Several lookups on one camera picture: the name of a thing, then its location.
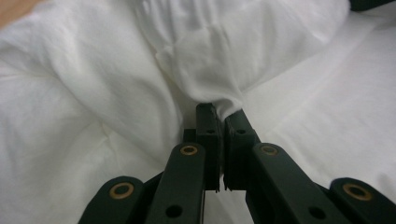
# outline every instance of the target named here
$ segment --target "white cloth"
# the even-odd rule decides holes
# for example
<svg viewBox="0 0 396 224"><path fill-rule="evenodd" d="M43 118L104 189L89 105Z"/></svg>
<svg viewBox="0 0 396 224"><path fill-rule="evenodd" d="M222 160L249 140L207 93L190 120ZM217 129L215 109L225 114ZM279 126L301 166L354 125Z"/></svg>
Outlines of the white cloth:
<svg viewBox="0 0 396 224"><path fill-rule="evenodd" d="M298 2L52 1L0 31L0 223L77 223L158 174L198 102L396 201L396 6ZM208 192L205 223L251 223L243 197Z"/></svg>

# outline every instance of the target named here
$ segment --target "black metal bar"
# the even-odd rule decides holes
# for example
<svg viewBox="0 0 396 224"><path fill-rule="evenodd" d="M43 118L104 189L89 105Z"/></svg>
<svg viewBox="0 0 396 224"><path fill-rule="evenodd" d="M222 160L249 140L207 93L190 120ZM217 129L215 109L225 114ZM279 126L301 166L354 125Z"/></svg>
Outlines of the black metal bar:
<svg viewBox="0 0 396 224"><path fill-rule="evenodd" d="M329 196L353 223L396 223L396 205L362 181L352 178L335 179Z"/></svg>
<svg viewBox="0 0 396 224"><path fill-rule="evenodd" d="M129 224L138 215L143 183L120 176L107 181L87 205L78 224Z"/></svg>
<svg viewBox="0 0 396 224"><path fill-rule="evenodd" d="M205 149L194 143L177 145L163 171L145 223L202 223L204 173Z"/></svg>
<svg viewBox="0 0 396 224"><path fill-rule="evenodd" d="M255 223L350 223L281 147L258 144L249 162L247 205Z"/></svg>
<svg viewBox="0 0 396 224"><path fill-rule="evenodd" d="M260 142L243 110L225 120L224 184L228 189L246 189L248 158L253 146Z"/></svg>
<svg viewBox="0 0 396 224"><path fill-rule="evenodd" d="M205 189L219 191L223 163L221 123L212 104L196 107L196 143L205 148Z"/></svg>

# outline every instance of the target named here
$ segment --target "white garment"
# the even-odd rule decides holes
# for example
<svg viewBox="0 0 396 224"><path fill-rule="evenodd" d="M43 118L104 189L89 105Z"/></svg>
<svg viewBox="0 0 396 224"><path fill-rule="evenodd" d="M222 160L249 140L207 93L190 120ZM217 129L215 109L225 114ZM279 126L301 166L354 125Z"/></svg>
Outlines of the white garment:
<svg viewBox="0 0 396 224"><path fill-rule="evenodd" d="M107 180L155 176L199 102L396 201L396 5L299 2L51 1L0 31L0 223L77 223ZM251 223L243 192L208 192L205 223Z"/></svg>

